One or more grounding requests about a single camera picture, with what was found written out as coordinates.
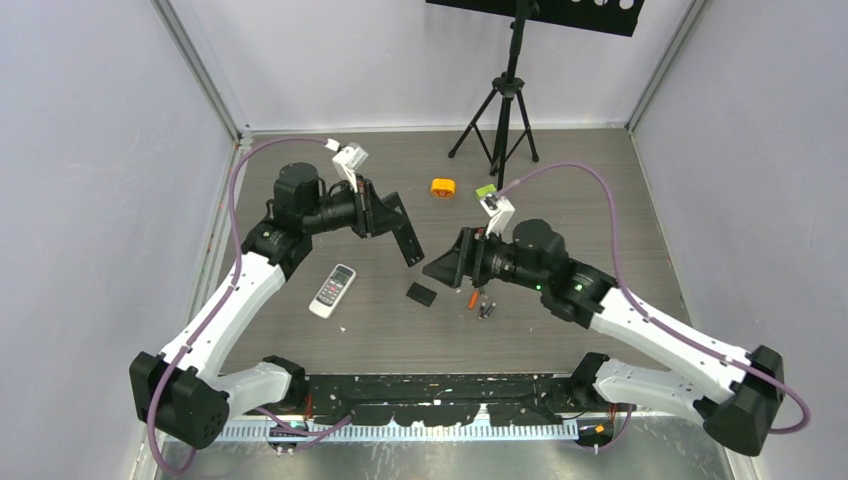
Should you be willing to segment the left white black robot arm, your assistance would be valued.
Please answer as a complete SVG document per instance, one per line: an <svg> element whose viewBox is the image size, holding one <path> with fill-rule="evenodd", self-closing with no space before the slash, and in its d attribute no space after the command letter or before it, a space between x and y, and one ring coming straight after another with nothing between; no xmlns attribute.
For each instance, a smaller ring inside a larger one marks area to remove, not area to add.
<svg viewBox="0 0 848 480"><path fill-rule="evenodd" d="M265 216L240 241L233 267L207 304L158 354L141 352L131 362L138 418L201 450L234 416L269 406L298 412L308 393L302 366L271 355L232 374L221 367L261 307L312 252L314 236L339 229L362 239L392 233L409 267L424 257L398 193L380 196L359 174L328 186L306 162L282 167Z"/></svg>

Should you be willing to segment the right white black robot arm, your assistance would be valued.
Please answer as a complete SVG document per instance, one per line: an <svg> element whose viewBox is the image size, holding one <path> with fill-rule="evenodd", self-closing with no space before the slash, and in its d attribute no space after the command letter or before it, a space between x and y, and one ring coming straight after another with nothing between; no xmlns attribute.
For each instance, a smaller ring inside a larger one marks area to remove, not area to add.
<svg viewBox="0 0 848 480"><path fill-rule="evenodd" d="M464 227L446 253L427 264L426 276L449 287L500 280L538 291L555 317L610 336L664 365L657 371L588 353L574 371L571 397L584 410L603 403L631 404L700 425L722 446L759 455L783 394L781 356L711 338L653 308L609 274L571 258L563 237L541 219L520 222L513 239Z"/></svg>

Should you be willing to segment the black battery cover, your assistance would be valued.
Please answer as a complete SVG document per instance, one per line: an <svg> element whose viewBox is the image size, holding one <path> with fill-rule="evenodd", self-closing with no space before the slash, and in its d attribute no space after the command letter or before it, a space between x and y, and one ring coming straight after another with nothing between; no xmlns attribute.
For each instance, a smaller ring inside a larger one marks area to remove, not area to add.
<svg viewBox="0 0 848 480"><path fill-rule="evenodd" d="M425 307L430 307L437 297L437 293L420 283L413 282L408 288L406 296Z"/></svg>

